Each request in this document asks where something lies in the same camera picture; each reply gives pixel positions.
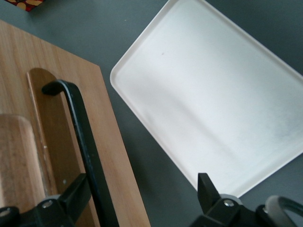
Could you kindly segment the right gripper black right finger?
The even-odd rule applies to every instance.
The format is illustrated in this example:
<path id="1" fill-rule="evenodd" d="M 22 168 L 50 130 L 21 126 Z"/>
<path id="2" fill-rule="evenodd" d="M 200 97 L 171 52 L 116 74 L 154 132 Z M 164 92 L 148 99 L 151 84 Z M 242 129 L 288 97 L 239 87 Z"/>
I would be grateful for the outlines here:
<path id="1" fill-rule="evenodd" d="M 193 227 L 257 227 L 255 213 L 229 196 L 221 196 L 206 173 L 198 174 L 197 196 L 203 214 Z"/>

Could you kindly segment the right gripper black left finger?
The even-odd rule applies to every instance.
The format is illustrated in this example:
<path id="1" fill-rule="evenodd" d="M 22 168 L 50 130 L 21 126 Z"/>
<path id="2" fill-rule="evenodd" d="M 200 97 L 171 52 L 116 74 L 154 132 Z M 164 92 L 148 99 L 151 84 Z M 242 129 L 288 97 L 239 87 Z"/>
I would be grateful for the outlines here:
<path id="1" fill-rule="evenodd" d="M 48 198 L 22 214 L 24 227 L 74 227 L 91 198 L 86 174 L 81 173 L 58 198 Z"/>

